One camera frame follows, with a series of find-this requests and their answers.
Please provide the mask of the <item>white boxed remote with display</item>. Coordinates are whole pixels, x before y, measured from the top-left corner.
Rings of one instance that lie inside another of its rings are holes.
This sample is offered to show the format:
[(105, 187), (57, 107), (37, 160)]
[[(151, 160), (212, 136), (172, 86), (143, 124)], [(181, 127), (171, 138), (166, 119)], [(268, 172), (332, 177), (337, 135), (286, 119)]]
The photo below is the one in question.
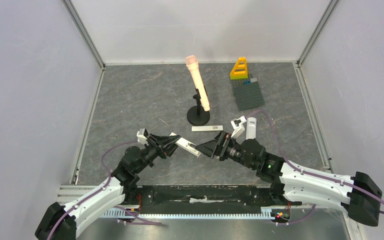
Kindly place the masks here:
[(198, 151), (197, 149), (194, 148), (194, 144), (192, 142), (190, 142), (189, 140), (183, 138), (183, 137), (180, 137), (176, 142), (175, 144), (182, 148), (183, 150), (187, 151), (188, 153), (196, 156), (197, 158), (202, 154), (200, 151)]

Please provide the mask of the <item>white cardboard sleeve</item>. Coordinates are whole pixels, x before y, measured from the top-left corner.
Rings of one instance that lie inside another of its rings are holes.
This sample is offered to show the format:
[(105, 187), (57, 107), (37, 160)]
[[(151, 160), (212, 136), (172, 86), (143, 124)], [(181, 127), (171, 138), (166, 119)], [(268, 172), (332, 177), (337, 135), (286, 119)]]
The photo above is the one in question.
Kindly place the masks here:
[(202, 125), (202, 126), (192, 126), (192, 132), (214, 132), (214, 131), (223, 131), (224, 127), (222, 125)]

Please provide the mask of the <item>white remote control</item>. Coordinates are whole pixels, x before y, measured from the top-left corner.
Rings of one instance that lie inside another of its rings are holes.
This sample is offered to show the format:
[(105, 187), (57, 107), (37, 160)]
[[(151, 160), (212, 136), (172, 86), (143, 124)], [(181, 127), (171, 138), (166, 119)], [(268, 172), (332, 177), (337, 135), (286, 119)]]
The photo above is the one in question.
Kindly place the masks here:
[(248, 117), (246, 119), (246, 133), (245, 139), (255, 139), (257, 135), (257, 119), (255, 117)]

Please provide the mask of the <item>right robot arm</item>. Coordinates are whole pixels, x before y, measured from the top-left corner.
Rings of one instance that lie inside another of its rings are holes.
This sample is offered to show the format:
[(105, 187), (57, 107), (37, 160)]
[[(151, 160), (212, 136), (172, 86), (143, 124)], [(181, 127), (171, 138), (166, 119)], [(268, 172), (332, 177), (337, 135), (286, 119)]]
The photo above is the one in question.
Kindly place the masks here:
[(383, 193), (366, 173), (340, 175), (298, 166), (267, 152), (256, 139), (238, 143), (224, 131), (195, 149), (209, 158), (231, 159), (254, 170), (258, 178), (270, 184), (268, 196), (275, 204), (309, 203), (342, 211), (366, 226), (379, 224), (381, 203), (373, 197), (379, 199)]

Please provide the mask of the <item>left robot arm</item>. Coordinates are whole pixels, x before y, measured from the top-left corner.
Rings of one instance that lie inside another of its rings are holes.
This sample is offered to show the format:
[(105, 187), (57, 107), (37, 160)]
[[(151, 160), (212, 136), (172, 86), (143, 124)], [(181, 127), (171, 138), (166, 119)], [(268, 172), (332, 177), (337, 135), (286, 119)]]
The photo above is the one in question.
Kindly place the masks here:
[(70, 202), (51, 204), (35, 230), (35, 237), (38, 240), (75, 240), (107, 210), (121, 203), (132, 204), (137, 198), (139, 173), (152, 167), (156, 158), (171, 157), (181, 136), (145, 133), (139, 138), (143, 147), (128, 147), (114, 170), (105, 166), (107, 178), (101, 184)]

